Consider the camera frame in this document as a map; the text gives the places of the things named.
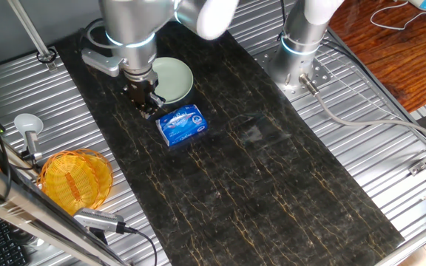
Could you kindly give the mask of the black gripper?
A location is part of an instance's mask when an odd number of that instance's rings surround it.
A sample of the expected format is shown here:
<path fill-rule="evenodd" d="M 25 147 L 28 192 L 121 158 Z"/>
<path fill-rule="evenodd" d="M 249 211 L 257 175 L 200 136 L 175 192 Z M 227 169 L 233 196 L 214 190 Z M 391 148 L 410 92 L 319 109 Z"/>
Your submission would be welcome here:
<path fill-rule="evenodd" d="M 127 79 L 127 94 L 135 102 L 135 106 L 144 119 L 152 115 L 152 106 L 162 106 L 165 99 L 154 91 L 158 85 L 158 74 L 149 68 L 139 72 L 130 69 L 124 70 Z"/>

